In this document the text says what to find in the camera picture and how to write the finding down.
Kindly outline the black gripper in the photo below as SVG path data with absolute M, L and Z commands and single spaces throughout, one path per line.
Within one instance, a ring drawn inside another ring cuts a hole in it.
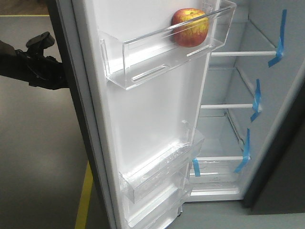
M 49 90 L 68 88 L 63 63 L 52 56 L 44 56 L 44 50 L 54 44 L 55 39 L 48 31 L 29 39 L 27 51 L 1 41 L 1 76 L 27 82 L 32 87 Z

